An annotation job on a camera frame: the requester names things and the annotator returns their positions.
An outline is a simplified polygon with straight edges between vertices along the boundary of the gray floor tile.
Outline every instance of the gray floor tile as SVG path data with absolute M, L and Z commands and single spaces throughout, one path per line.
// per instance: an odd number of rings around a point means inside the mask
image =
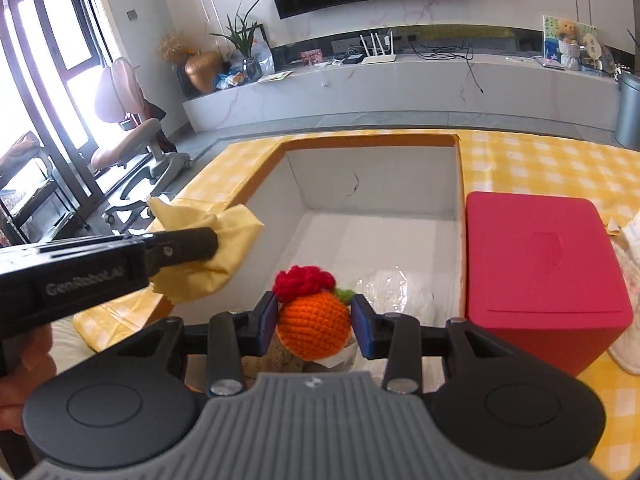
M 503 130 L 505 132 L 521 132 L 526 134 L 542 134 L 555 137 L 567 137 L 569 139 L 580 139 L 580 134 L 575 129 L 574 124 L 500 114 L 450 112 L 449 126 L 455 126 L 458 128 L 484 128 Z
M 446 127 L 448 121 L 448 112 L 363 112 L 325 115 L 316 123 L 316 128 L 347 128 L 349 126 L 370 126 L 372 128 L 386 128 L 389 126 L 435 126 L 441 128 Z
M 622 147 L 615 139 L 613 132 L 609 130 L 601 130 L 599 128 L 591 128 L 590 126 L 576 125 L 575 129 L 580 134 L 582 140 L 588 140 L 589 142 L 595 142 L 596 144 L 607 144 L 608 146 Z
M 263 121 L 260 123 L 243 124 L 241 126 L 231 126 L 229 128 L 219 128 L 217 130 L 213 130 L 211 133 L 219 139 L 266 133 L 285 134 L 289 131 L 300 131 L 313 128 L 320 118 L 321 116 L 310 116 L 277 121 Z

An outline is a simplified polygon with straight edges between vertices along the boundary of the plastic bag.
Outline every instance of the plastic bag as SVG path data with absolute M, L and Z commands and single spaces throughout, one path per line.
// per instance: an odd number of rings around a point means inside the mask
M 423 326 L 444 326 L 446 320 L 439 319 L 434 297 L 426 284 L 430 277 L 420 272 L 377 270 L 358 280 L 355 291 L 364 295 L 377 314 L 398 312 L 413 316 Z M 368 371 L 376 384 L 382 384 L 386 359 L 369 361 L 358 349 L 352 371 Z M 422 358 L 422 382 L 425 392 L 437 390 L 444 384 L 442 359 Z
M 254 43 L 254 46 L 251 49 L 251 55 L 255 57 L 255 60 L 260 65 L 262 75 L 271 75 L 276 73 L 271 49 L 264 41 L 257 41 Z
M 242 60 L 244 59 L 244 56 L 239 50 L 230 52 L 226 56 L 226 59 L 228 60 L 229 65 L 231 65 L 231 68 L 242 68 Z
M 238 67 L 232 68 L 226 74 L 218 74 L 215 79 L 215 86 L 218 90 L 225 90 L 242 84 L 244 84 L 244 75 Z

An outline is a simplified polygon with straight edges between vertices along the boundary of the green crocheted leaf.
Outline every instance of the green crocheted leaf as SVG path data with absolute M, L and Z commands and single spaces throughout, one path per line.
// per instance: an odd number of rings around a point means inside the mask
M 338 300 L 340 300 L 340 302 L 344 303 L 345 305 L 350 305 L 351 300 L 356 295 L 356 293 L 353 290 L 342 290 L 341 288 L 338 288 L 338 287 L 335 287 L 334 294 L 335 294 L 335 297 L 338 298 Z

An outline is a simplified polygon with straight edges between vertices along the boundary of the wall outlet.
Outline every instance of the wall outlet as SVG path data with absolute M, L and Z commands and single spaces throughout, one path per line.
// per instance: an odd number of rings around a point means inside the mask
M 348 40 L 335 40 L 331 42 L 334 54 L 344 54 L 352 46 L 360 46 L 360 38 L 349 38 Z

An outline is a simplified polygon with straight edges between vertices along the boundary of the gray gripper handle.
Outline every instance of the gray gripper handle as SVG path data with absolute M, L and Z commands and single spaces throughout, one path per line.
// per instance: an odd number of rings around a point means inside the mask
M 481 462 L 442 436 L 418 397 L 384 392 L 366 372 L 264 374 L 248 392 L 209 400 L 187 437 L 149 462 L 90 472 L 45 461 L 26 476 L 26 480 L 206 478 L 604 480 L 587 459 L 541 472 Z

